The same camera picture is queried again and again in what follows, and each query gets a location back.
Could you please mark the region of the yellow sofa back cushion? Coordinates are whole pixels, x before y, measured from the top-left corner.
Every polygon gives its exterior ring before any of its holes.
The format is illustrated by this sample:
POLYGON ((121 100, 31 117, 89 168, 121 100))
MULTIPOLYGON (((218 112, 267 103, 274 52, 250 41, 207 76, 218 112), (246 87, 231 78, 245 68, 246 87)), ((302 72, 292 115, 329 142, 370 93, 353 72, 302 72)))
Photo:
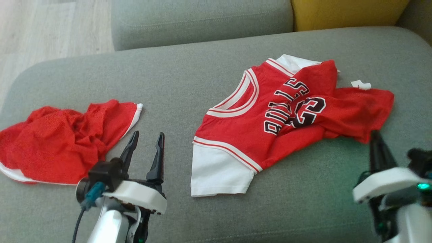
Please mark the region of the yellow sofa back cushion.
POLYGON ((291 0, 296 32, 394 26, 409 0, 291 0))

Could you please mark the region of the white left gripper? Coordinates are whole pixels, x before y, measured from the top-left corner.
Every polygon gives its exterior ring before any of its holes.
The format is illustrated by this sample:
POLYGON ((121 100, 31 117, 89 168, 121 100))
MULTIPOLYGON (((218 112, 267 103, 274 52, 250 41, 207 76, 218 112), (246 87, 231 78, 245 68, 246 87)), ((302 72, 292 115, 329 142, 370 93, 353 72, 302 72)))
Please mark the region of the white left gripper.
MULTIPOLYGON (((123 162, 122 172, 128 173, 133 153, 139 140, 139 131, 134 131, 131 139, 123 150, 120 159, 123 162)), ((165 134, 160 132, 156 142, 156 154, 152 166, 145 176, 146 180, 155 184, 164 183, 164 146, 165 134)), ((114 192, 104 192, 106 197, 113 197, 125 203, 165 214, 167 200, 156 189, 139 184, 134 181, 123 181, 114 192)))

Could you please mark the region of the grey sofa chaise seat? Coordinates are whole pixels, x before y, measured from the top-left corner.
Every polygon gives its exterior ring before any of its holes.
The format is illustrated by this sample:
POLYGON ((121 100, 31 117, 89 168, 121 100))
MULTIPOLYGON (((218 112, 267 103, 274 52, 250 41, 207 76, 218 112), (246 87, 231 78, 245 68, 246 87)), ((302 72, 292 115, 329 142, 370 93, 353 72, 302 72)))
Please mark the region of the grey sofa chaise seat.
POLYGON ((353 139, 321 140, 259 173, 244 195, 190 196, 192 140, 207 109, 228 97, 244 70, 290 54, 333 59, 338 86, 361 80, 394 93, 381 134, 398 164, 432 150, 432 47, 399 27, 355 27, 141 48, 39 63, 5 96, 0 130, 43 106, 85 112, 110 99, 142 103, 129 173, 144 178, 165 134, 167 211, 149 221, 149 243, 376 243, 365 205, 352 199, 369 167, 353 139))

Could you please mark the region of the red Bulls basketball jersey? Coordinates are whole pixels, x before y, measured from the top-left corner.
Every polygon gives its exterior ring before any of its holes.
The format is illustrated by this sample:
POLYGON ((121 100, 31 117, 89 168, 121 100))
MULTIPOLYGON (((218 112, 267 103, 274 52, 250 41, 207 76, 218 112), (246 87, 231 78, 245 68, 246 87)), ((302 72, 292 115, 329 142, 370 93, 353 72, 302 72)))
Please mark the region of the red Bulls basketball jersey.
POLYGON ((256 174, 323 139, 368 143, 395 95, 360 81, 338 88, 338 73, 333 60, 287 54, 245 70, 193 137, 190 195, 245 194, 256 174))

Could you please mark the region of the red shorts with white trim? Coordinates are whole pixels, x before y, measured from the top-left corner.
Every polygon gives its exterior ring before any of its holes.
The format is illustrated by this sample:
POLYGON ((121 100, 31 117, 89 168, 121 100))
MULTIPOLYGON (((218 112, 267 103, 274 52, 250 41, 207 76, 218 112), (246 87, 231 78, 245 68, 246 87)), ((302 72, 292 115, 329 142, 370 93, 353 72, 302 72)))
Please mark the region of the red shorts with white trim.
POLYGON ((0 131, 0 172, 21 183, 76 185, 133 128, 142 103, 44 106, 0 131))

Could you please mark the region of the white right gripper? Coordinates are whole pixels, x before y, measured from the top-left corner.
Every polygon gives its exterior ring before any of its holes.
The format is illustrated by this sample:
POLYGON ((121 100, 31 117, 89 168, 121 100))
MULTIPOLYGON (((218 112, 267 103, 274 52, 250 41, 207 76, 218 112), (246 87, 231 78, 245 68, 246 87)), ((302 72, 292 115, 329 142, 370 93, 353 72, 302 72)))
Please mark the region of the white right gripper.
POLYGON ((373 130, 370 135, 369 168, 372 175, 352 190, 356 203, 361 204, 373 197, 427 183, 427 179, 421 178, 411 169, 398 167, 379 130, 373 130))

